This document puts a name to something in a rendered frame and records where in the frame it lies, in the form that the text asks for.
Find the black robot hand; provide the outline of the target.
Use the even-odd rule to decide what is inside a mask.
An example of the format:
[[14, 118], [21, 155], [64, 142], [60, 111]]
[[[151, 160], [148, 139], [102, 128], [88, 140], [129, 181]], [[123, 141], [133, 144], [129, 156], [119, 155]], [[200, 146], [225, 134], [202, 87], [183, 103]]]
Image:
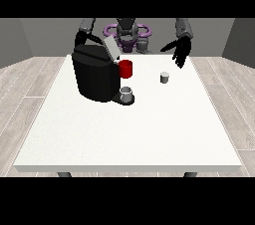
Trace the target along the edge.
[[182, 68], [184, 66], [186, 58], [189, 56], [191, 51], [191, 39], [188, 36], [183, 36], [175, 41], [168, 43], [160, 50], [162, 52], [166, 52], [171, 49], [175, 49], [172, 58], [175, 60], [177, 66], [179, 68]]
[[87, 40], [91, 40], [91, 41], [93, 41], [97, 44], [100, 44], [100, 45], [103, 43], [101, 38], [99, 38], [91, 33], [87, 33], [85, 31], [79, 31], [75, 37], [75, 46], [85, 45]]

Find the pale grey machine lid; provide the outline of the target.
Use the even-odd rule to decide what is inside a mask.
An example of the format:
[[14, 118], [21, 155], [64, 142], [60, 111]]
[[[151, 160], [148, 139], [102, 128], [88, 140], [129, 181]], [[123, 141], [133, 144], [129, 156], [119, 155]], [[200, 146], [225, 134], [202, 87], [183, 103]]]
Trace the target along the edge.
[[103, 39], [103, 42], [110, 54], [111, 59], [114, 61], [120, 54], [121, 51], [113, 36], [108, 36]]

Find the black coffee machine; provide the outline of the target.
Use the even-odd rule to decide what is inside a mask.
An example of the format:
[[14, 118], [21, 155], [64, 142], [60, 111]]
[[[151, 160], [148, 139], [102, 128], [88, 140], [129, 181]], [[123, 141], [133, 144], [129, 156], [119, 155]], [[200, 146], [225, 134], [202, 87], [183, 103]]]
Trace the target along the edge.
[[114, 62], [104, 46], [79, 45], [74, 49], [72, 61], [79, 92], [94, 102], [116, 102], [123, 106], [134, 103], [121, 101], [119, 62]]

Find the red pod holder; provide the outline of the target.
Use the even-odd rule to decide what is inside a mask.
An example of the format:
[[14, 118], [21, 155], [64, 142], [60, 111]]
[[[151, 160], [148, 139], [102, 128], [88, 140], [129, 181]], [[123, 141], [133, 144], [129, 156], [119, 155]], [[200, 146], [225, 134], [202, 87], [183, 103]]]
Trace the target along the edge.
[[128, 79], [132, 76], [132, 61], [121, 60], [119, 62], [120, 67], [120, 77], [123, 79]]

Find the small grey cup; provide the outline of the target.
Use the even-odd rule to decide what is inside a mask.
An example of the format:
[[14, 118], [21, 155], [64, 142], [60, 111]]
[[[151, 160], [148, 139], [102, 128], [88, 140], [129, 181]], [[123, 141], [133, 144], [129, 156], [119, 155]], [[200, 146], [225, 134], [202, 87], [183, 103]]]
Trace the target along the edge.
[[129, 103], [132, 100], [132, 89], [130, 87], [122, 87], [120, 89], [121, 101]]

